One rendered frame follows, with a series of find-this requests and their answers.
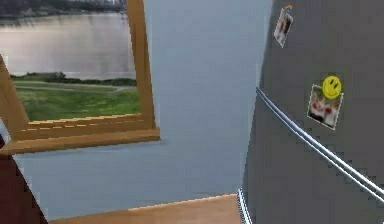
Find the dark grey refrigerator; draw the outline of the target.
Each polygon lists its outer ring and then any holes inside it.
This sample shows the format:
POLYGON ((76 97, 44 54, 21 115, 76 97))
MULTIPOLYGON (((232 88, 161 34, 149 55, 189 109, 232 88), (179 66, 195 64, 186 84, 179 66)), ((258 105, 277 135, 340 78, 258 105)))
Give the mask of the dark grey refrigerator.
POLYGON ((384 224, 384 0, 273 1, 243 195, 251 224, 384 224), (330 75, 344 94, 335 130, 307 117, 330 75))

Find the wooden framed window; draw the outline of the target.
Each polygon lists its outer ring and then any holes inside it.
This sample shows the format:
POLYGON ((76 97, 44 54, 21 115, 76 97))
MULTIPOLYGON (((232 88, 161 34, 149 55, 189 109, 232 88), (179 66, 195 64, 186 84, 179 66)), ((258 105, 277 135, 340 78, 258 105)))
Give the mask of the wooden framed window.
POLYGON ((0 121, 11 140, 0 148, 15 155, 84 147, 158 141, 143 0, 127 0, 141 112, 85 118, 30 121, 17 99, 3 56, 0 55, 0 121))

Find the small pale photo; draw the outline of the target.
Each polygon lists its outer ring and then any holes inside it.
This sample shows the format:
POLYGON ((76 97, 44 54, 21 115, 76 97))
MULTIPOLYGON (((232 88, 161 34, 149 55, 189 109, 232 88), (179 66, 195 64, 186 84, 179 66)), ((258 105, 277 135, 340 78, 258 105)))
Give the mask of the small pale photo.
POLYGON ((274 30, 274 37, 281 47, 285 45, 292 23, 293 17, 282 9, 274 30))

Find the photo with red spots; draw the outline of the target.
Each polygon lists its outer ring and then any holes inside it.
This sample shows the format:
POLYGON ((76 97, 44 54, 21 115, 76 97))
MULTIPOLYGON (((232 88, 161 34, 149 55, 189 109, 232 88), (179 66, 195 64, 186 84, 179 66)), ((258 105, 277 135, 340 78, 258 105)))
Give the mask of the photo with red spots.
POLYGON ((335 99, 328 99, 323 95, 322 88, 313 84, 311 88, 307 117, 321 125, 335 130, 344 94, 335 99))

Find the yellow smiley face magnet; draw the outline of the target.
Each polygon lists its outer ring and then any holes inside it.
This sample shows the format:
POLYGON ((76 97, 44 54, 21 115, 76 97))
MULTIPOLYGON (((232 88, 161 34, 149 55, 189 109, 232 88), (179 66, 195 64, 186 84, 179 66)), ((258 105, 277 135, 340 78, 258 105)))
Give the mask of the yellow smiley face magnet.
POLYGON ((342 90, 340 79, 335 75, 326 77, 322 83, 323 95, 328 99, 337 98, 342 90))

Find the dark red cabinet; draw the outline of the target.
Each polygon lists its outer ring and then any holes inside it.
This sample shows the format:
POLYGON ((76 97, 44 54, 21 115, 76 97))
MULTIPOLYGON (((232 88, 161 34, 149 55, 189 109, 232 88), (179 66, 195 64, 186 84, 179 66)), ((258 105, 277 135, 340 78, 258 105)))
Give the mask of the dark red cabinet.
POLYGON ((14 158, 1 153, 0 224, 49 224, 14 158))

